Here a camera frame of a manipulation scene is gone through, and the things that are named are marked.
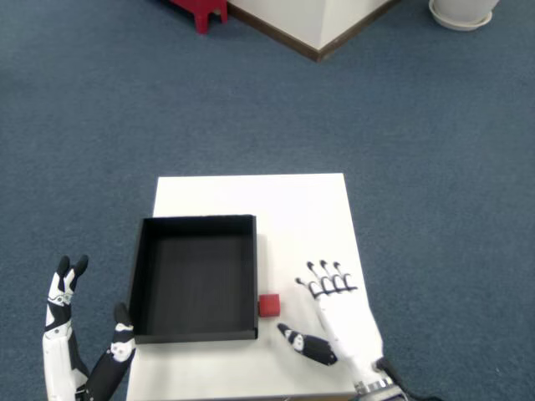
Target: black tray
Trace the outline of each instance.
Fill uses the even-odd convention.
[[[138,343],[257,338],[255,216],[144,219],[130,315]]]

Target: white tabletop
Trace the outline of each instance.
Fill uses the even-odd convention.
[[[365,288],[344,176],[158,180],[154,217],[241,214],[257,217],[258,294],[280,294],[280,317],[259,318],[258,340],[139,345],[130,369],[128,401],[354,391],[343,364],[325,367],[297,354],[277,329],[277,323],[285,322],[325,337],[312,298],[294,281],[310,274],[307,261],[339,261]]]

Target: blue carpet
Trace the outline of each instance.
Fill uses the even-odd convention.
[[[342,171],[405,381],[533,399],[535,4],[502,2],[469,34],[426,7],[405,0],[316,64],[234,19],[197,36],[155,0],[3,2],[0,398],[45,397],[64,253],[90,256],[74,317],[93,366],[158,175]]]

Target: robotic hand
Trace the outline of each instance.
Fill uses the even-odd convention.
[[[44,377],[48,401],[107,401],[111,398],[135,353],[134,328],[124,303],[115,307],[113,340],[90,373],[79,356],[71,323],[70,303],[88,257],[74,265],[64,256],[48,291],[43,335]]]
[[[280,323],[279,330],[305,357],[325,365],[344,361],[362,401],[407,400],[403,390],[384,371],[383,341],[369,309],[366,294],[354,284],[339,263],[319,266],[308,263],[315,279],[296,282],[305,286],[315,301],[319,321],[329,341],[292,330]]]

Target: baseboard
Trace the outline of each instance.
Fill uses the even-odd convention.
[[[379,18],[381,15],[390,10],[396,3],[401,0],[389,0],[372,13],[370,13],[364,19],[358,21],[355,25],[347,29],[345,32],[340,34],[337,38],[333,39],[331,42],[327,43],[320,49],[313,48],[312,46],[302,42],[301,40],[289,35],[278,28],[275,28],[270,23],[266,23],[262,19],[255,17],[254,15],[248,13],[247,11],[235,6],[234,4],[228,3],[228,12],[236,19],[250,25],[255,28],[257,31],[264,33],[270,38],[276,40],[288,46],[289,48],[295,50],[296,52],[302,54],[303,56],[310,58],[313,61],[319,62],[329,56],[334,50],[340,48],[347,41],[353,38],[355,35],[360,33],[364,28],[370,25],[373,21]]]

